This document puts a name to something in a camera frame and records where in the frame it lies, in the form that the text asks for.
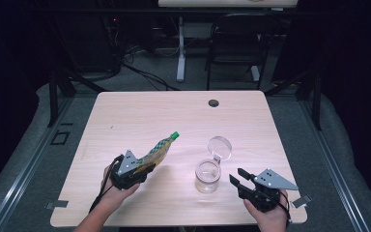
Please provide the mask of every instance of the wooden tabletop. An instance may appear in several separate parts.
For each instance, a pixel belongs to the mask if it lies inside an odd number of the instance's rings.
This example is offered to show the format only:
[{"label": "wooden tabletop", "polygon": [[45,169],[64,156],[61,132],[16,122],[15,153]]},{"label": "wooden tabletop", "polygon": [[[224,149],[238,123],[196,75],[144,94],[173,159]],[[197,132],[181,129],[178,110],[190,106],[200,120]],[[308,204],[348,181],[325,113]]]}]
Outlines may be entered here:
[{"label": "wooden tabletop", "polygon": [[[217,107],[209,105],[218,101]],[[99,193],[103,169],[130,149],[139,159],[177,131],[167,157],[147,181],[108,219],[113,226],[232,225],[256,223],[238,197],[229,174],[241,167],[253,174],[271,168],[295,183],[264,94],[260,91],[182,91],[101,93],[77,148],[59,200],[53,226],[76,226]],[[195,166],[211,157],[207,142],[227,138],[232,157],[221,163],[218,189],[199,192]],[[289,190],[289,199],[300,197]],[[294,223],[306,221],[303,208],[291,209]]]},{"label": "wooden tabletop", "polygon": [[170,8],[295,8],[298,0],[158,0]]}]

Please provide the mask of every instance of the chair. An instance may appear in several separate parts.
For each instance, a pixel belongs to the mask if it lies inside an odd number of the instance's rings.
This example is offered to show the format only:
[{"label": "chair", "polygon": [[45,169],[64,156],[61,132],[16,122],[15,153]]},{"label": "chair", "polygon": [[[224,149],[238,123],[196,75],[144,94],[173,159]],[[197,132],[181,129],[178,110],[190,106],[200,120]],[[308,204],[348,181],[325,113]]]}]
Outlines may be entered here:
[{"label": "chair", "polygon": [[226,14],[219,17],[211,31],[206,71],[210,90],[212,64],[261,67],[257,89],[260,89],[271,39],[279,27],[278,19],[267,13]]}]

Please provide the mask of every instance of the human arm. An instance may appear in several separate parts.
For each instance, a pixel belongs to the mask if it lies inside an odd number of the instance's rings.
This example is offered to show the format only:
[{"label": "human arm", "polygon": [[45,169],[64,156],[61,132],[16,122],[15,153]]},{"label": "human arm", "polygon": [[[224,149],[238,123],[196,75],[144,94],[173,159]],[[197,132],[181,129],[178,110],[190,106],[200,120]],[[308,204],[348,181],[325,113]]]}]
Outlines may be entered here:
[{"label": "human arm", "polygon": [[[103,179],[109,167],[104,169]],[[105,194],[101,198],[99,204],[84,218],[79,225],[74,229],[76,232],[82,231],[101,231],[104,223],[123,203],[123,201],[132,195],[138,188],[139,184],[134,185],[129,189],[119,190],[112,186],[111,180],[107,179],[105,185]]]},{"label": "human arm", "polygon": [[[288,198],[288,193],[285,189],[281,189],[280,191]],[[281,203],[283,206],[286,206],[288,203],[287,198],[282,196],[282,194],[279,199],[279,203]],[[258,227],[260,228],[261,232],[285,232],[287,214],[280,206],[276,206],[275,209],[269,212],[262,213],[261,211],[257,210],[247,199],[243,201],[243,204],[248,212],[257,220]]]}]

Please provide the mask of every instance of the chair backrest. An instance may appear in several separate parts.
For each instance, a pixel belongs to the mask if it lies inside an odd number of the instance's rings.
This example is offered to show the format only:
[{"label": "chair backrest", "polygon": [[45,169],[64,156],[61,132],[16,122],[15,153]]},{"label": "chair backrest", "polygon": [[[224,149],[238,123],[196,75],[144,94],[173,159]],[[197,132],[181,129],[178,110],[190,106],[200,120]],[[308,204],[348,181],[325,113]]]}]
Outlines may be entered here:
[{"label": "chair backrest", "polygon": [[279,20],[272,14],[225,14],[213,23],[212,35],[274,35],[278,27]]}]

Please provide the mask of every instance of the green bottle cap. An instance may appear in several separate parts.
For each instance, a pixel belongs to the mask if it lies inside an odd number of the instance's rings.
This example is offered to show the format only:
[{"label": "green bottle cap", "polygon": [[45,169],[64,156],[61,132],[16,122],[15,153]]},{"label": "green bottle cap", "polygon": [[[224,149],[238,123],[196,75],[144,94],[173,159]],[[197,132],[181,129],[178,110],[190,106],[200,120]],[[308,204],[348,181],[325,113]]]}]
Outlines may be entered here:
[{"label": "green bottle cap", "polygon": [[180,136],[179,135],[179,133],[178,132],[173,132],[171,135],[170,135],[170,137],[173,139],[173,140],[175,140],[178,136]]}]

